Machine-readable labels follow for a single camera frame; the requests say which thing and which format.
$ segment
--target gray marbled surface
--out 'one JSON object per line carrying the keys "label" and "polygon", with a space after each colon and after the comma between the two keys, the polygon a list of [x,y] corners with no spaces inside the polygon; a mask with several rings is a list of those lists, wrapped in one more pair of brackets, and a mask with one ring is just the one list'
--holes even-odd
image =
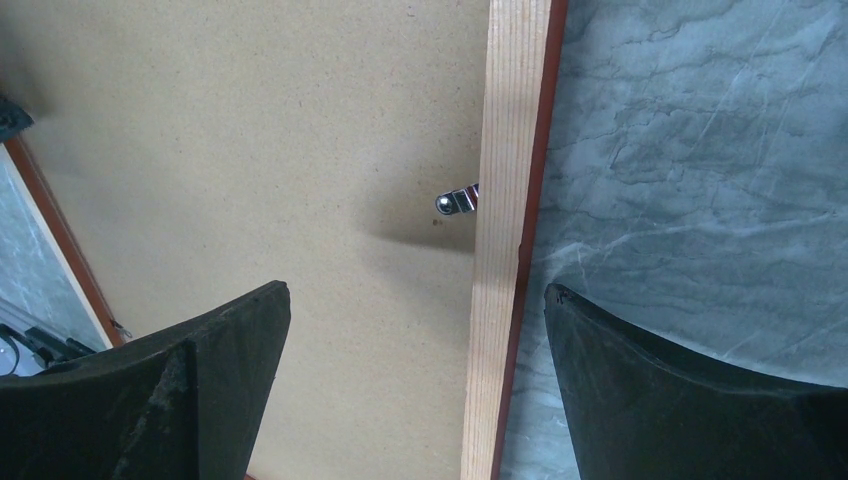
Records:
{"label": "gray marbled surface", "polygon": [[504,479],[576,479],[556,280],[702,353],[848,385],[848,2],[571,0]]}
{"label": "gray marbled surface", "polygon": [[0,298],[25,310],[47,329],[104,350],[103,340],[18,191],[11,168],[0,146]]}

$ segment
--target light wood strip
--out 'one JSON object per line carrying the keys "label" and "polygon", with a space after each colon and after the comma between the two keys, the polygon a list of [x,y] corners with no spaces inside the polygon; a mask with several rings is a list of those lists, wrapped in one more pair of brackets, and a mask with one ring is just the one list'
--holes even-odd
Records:
{"label": "light wood strip", "polygon": [[489,12],[462,479],[496,478],[498,419],[525,223],[551,0]]}

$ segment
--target black object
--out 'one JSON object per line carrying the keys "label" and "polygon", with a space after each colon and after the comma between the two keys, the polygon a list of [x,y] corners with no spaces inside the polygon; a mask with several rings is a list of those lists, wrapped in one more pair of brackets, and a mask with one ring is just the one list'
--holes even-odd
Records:
{"label": "black object", "polygon": [[848,390],[701,355],[561,285],[546,303],[582,480],[848,479]]}
{"label": "black object", "polygon": [[242,480],[283,350],[272,282],[125,346],[0,379],[0,477]]}
{"label": "black object", "polygon": [[21,107],[0,96],[0,143],[9,140],[31,125],[32,117]]}

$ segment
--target metal bracket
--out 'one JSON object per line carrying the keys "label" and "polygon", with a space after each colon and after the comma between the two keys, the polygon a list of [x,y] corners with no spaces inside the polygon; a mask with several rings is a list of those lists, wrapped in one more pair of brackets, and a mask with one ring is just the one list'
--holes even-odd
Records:
{"label": "metal bracket", "polygon": [[468,213],[477,210],[478,183],[474,185],[443,193],[436,198],[436,210],[442,215]]}

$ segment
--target wooden frame edge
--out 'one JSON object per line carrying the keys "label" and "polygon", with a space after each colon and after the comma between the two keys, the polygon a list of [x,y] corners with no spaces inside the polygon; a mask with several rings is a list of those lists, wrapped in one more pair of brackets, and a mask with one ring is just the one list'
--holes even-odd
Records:
{"label": "wooden frame edge", "polygon": [[71,233],[65,217],[59,210],[59,205],[56,203],[53,193],[50,191],[47,181],[38,168],[38,165],[33,160],[29,149],[24,145],[20,137],[15,137],[4,143],[12,163],[18,169],[24,185],[32,195],[33,201],[39,212],[41,212],[44,221],[47,223],[47,228],[56,240],[59,250],[64,255],[65,260],[70,266],[71,272],[79,282],[83,294],[94,310],[94,315],[97,321],[106,332],[106,336],[112,343],[113,347],[124,344],[121,334],[115,328],[114,316],[112,315],[100,287],[94,280],[91,273],[91,268],[82,256],[82,251],[79,248],[73,234]]}
{"label": "wooden frame edge", "polygon": [[[500,476],[568,1],[493,0],[491,8],[463,480]],[[496,84],[504,80],[507,91]]]}

